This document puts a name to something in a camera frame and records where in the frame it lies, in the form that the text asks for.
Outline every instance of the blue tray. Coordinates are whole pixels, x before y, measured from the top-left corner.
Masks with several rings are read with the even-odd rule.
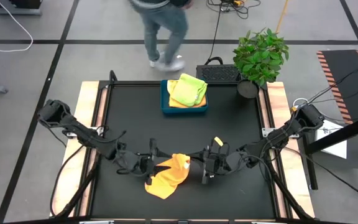
[[[167,90],[167,82],[168,80],[161,81],[161,110],[166,114],[174,114],[174,113],[201,113],[205,112],[208,108],[208,96],[205,93],[206,97],[206,105],[200,108],[172,108],[169,107],[169,92]]]

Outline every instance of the white cable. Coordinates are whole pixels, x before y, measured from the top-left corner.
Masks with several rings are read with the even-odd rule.
[[[0,5],[1,5],[2,8],[4,8],[5,11],[12,17],[12,19],[17,23],[17,25],[19,25],[19,26],[29,35],[29,37],[31,38],[31,43],[30,43],[30,45],[29,45],[28,47],[26,47],[25,49],[19,49],[19,50],[0,50],[0,52],[22,52],[22,51],[29,50],[30,47],[32,46],[32,43],[34,42],[34,40],[33,40],[32,36],[31,36],[31,34],[29,33],[29,31],[27,31],[27,30],[22,26],[22,24],[20,24],[20,22],[18,22],[18,21],[15,19],[15,17],[12,16],[11,12],[9,12],[9,10],[7,10],[2,3],[0,3]]]
[[[307,103],[309,103],[308,99],[306,99],[306,98],[298,98],[298,99],[296,99],[296,100],[293,101],[292,106],[295,106],[295,103],[296,103],[298,100],[305,100]]]

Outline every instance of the wooden table frame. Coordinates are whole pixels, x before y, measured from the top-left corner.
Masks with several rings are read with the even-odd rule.
[[[281,127],[284,125],[284,122],[290,119],[291,116],[290,111],[288,109],[287,96],[285,94],[283,83],[268,83],[267,86],[268,99],[270,100],[269,105],[265,103],[265,96],[263,94],[263,91],[259,92],[260,106],[262,109],[262,116],[264,118],[264,125],[266,128],[271,127],[270,124],[273,124],[275,127]],[[87,127],[91,127],[93,123],[94,126],[100,126],[103,123],[103,116],[105,111],[104,107],[106,96],[108,95],[108,89],[103,88],[101,90],[101,94],[99,94],[99,99],[97,99],[98,92],[98,81],[82,83],[74,116],[79,122],[83,123]],[[274,122],[269,119],[269,109],[271,109],[272,119],[274,120]],[[292,149],[298,150],[298,144],[295,139],[290,139],[287,146]],[[69,156],[71,156],[79,147],[80,144],[76,139],[69,139],[63,162]],[[68,201],[70,201],[73,194],[78,189],[81,180],[81,174],[83,173],[84,167],[87,167],[88,171],[91,169],[96,155],[96,150],[92,149],[89,150],[87,153],[91,153],[89,157],[90,159],[88,160],[89,164],[87,166],[84,166],[86,151],[82,150],[75,157],[73,157],[63,169],[58,181],[55,196],[53,198],[53,210],[55,211],[55,213],[60,212],[64,208],[64,206],[67,204]],[[283,150],[280,155],[287,188],[294,196],[296,201],[302,206],[303,210],[311,217],[314,217],[313,206],[311,204],[309,189],[306,183],[306,177],[303,170],[301,158],[298,154],[286,150]],[[273,166],[277,170],[277,161],[273,162]],[[85,193],[83,194],[80,209],[77,211],[77,214],[79,215],[87,214],[88,202],[90,197],[90,186],[91,184],[87,187]],[[283,195],[277,186],[275,186],[275,190],[277,194],[277,202],[280,216],[282,218],[288,218]],[[291,215],[294,218],[297,218],[297,215],[294,213],[293,210],[291,211]],[[221,222],[228,220],[203,221]]]

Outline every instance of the yellow pole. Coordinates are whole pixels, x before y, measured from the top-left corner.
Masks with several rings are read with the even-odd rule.
[[[281,12],[280,20],[278,21],[278,24],[277,24],[276,33],[280,30],[280,25],[283,21],[284,14],[287,12],[287,6],[288,6],[288,0],[285,0],[284,8],[283,8],[283,11]]]

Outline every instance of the black table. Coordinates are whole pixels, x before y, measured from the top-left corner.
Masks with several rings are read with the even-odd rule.
[[[240,100],[236,84],[209,84],[209,108],[201,114],[164,115],[159,83],[116,83],[109,94],[107,138],[123,130],[127,149],[149,151],[149,139],[167,153],[202,150],[219,136],[231,149],[262,139],[259,99]],[[272,219],[272,189],[258,166],[201,184],[202,171],[192,163],[189,177],[162,200],[148,194],[144,179],[116,174],[117,166],[100,160],[91,216],[146,219]]]

